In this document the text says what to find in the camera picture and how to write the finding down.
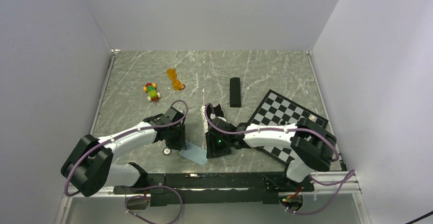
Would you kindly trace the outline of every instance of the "orange translucent figure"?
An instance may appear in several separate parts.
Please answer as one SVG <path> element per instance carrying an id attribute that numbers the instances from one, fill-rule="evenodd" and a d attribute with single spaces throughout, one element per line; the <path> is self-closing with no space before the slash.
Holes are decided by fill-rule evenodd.
<path id="1" fill-rule="evenodd" d="M 176 69 L 175 68 L 169 68 L 167 70 L 167 76 L 169 77 L 169 79 L 172 80 L 172 85 L 174 90 L 183 90 L 185 89 L 185 86 L 178 81 L 177 78 L 177 74 L 176 74 Z"/>

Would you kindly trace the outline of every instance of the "toy car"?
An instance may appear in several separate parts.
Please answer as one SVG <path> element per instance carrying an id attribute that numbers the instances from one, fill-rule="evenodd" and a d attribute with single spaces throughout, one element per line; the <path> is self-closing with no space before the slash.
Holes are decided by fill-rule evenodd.
<path id="1" fill-rule="evenodd" d="M 156 84 L 155 83 L 147 83 L 143 90 L 145 90 L 146 93 L 149 93 L 148 100 L 156 102 L 161 98 L 161 94 L 159 92 L 156 92 Z"/>

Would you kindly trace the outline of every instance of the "gray marble surface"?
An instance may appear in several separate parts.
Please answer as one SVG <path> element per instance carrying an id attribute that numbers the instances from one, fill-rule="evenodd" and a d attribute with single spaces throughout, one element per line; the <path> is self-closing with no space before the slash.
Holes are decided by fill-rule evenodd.
<path id="1" fill-rule="evenodd" d="M 174 91 L 166 70 L 176 68 L 186 88 Z M 229 106 L 229 79 L 240 77 L 242 107 Z M 143 86 L 156 83 L 158 102 L 149 103 Z M 186 140 L 206 149 L 200 106 L 222 104 L 227 120 L 248 121 L 269 89 L 325 116 L 314 76 L 303 51 L 125 51 L 119 52 L 94 130 L 96 137 L 138 124 L 143 118 L 164 113 L 177 99 L 188 103 Z M 136 162 L 147 172 L 248 172 L 280 171 L 283 165 L 257 150 L 232 150 L 231 155 L 209 159 L 205 166 L 173 151 L 164 156 L 164 142 L 142 146 L 120 157 L 116 164 Z M 333 163 L 331 170 L 341 170 Z"/>

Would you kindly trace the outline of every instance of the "chessboard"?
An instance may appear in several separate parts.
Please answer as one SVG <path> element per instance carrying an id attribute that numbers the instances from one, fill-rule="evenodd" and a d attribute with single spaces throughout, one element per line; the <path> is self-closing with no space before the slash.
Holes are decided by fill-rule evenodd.
<path id="1" fill-rule="evenodd" d="M 269 90 L 248 122 L 263 126 L 284 126 L 297 123 L 301 118 L 309 118 L 323 128 L 328 125 L 326 118 L 273 90 Z M 289 148 L 262 146 L 257 149 L 284 165 L 291 160 L 289 155 L 292 150 Z"/>

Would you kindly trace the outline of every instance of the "white panel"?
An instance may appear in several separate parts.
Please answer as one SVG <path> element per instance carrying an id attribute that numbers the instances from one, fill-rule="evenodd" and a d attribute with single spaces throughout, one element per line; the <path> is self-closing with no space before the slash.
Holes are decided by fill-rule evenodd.
<path id="1" fill-rule="evenodd" d="M 125 165 L 115 165 L 110 166 L 110 171 L 108 172 L 107 181 L 104 187 L 107 186 L 133 186 L 138 178 L 140 178 L 140 172 L 134 166 L 130 164 Z"/>
<path id="2" fill-rule="evenodd" d="M 1 223 L 53 223 L 111 51 L 83 0 L 0 0 Z"/>
<path id="3" fill-rule="evenodd" d="M 338 0 L 87 0 L 111 48 L 302 49 Z"/>
<path id="4" fill-rule="evenodd" d="M 310 175 L 314 170 L 308 167 L 294 151 L 292 152 L 293 153 L 290 153 L 290 156 L 295 159 L 290 161 L 286 176 L 295 182 L 302 182 L 305 177 Z"/>
<path id="5" fill-rule="evenodd" d="M 287 126 L 258 126 L 255 124 L 251 124 L 247 127 L 247 131 L 254 130 L 257 128 L 279 128 L 279 129 L 295 129 L 297 128 L 295 124 L 287 125 Z M 250 147 L 258 147 L 258 146 L 272 146 L 272 147 L 280 147 L 280 148 L 291 148 L 290 147 L 290 138 L 295 136 L 295 132 L 279 132 L 279 131 L 260 131 L 260 132 L 252 132 L 246 133 L 244 141 Z"/>
<path id="6" fill-rule="evenodd" d="M 433 0 L 340 0 L 314 47 L 339 148 L 372 223 L 433 209 L 432 46 Z"/>

